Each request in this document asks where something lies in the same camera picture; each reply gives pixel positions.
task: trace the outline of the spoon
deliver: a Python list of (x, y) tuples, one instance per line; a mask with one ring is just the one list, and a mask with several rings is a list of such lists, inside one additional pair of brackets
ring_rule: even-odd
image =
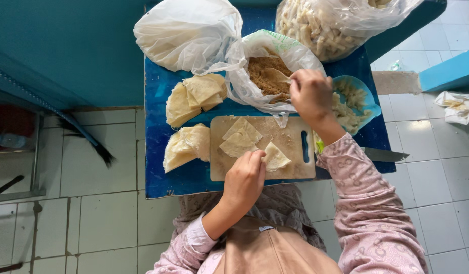
[(268, 68), (263, 69), (261, 72), (262, 77), (267, 78), (271, 82), (285, 82), (287, 84), (291, 83), (290, 78), (283, 74), (278, 69)]

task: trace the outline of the patterned sleeve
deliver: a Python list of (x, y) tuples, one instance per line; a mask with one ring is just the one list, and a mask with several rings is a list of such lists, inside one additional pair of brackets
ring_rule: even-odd
[(207, 258), (213, 246), (218, 242), (207, 235), (199, 218), (179, 234), (170, 246), (160, 255), (154, 269), (146, 274), (157, 273), (197, 273), (202, 262)]
[(334, 226), (343, 273), (427, 273), (424, 249), (395, 187), (349, 134), (325, 147), (317, 165), (330, 172), (340, 197)]

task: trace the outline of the white plastic bag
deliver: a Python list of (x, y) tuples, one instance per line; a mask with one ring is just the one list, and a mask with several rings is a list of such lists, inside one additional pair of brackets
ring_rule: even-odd
[[(292, 72), (299, 69), (318, 69), (326, 75), (323, 65), (309, 48), (297, 40), (268, 30), (259, 30), (233, 44), (226, 55), (228, 64), (245, 63), (250, 57), (268, 57), (270, 54), (265, 47), (277, 53)], [(288, 115), (297, 112), (289, 103), (270, 104), (276, 95), (263, 96), (262, 90), (250, 80), (248, 62), (243, 68), (226, 72), (226, 82), (228, 87), (229, 83), (233, 86), (233, 90), (228, 88), (230, 99), (272, 114), (281, 128), (285, 128)]]
[(343, 59), (400, 24), (423, 0), (283, 0), (275, 31), (309, 47), (321, 62)]
[(196, 75), (231, 70), (225, 55), (243, 20), (228, 0), (164, 0), (135, 24), (136, 43), (157, 65)]
[(434, 101), (444, 109), (445, 121), (448, 123), (469, 123), (469, 94), (443, 91)]

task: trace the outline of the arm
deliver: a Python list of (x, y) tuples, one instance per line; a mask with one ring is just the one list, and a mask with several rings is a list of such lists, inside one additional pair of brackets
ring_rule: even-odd
[(338, 195), (334, 224), (344, 273), (427, 272), (414, 225), (395, 194), (332, 114), (332, 80), (320, 72), (292, 76), (292, 104), (326, 147), (317, 165), (331, 174)]
[(266, 164), (264, 151), (246, 152), (226, 174), (224, 193), (219, 203), (202, 214), (170, 243), (160, 255), (154, 270), (157, 273), (196, 273), (218, 238), (239, 221), (255, 204), (263, 190)]

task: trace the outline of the apron label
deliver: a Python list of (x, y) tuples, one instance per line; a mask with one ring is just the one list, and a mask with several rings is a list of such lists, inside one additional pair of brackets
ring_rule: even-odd
[(267, 229), (274, 229), (274, 228), (271, 227), (271, 226), (269, 226), (269, 225), (267, 225), (267, 226), (261, 226), (261, 227), (259, 227), (258, 229), (260, 230), (260, 232), (263, 232), (263, 231), (265, 231), (265, 230), (267, 230)]

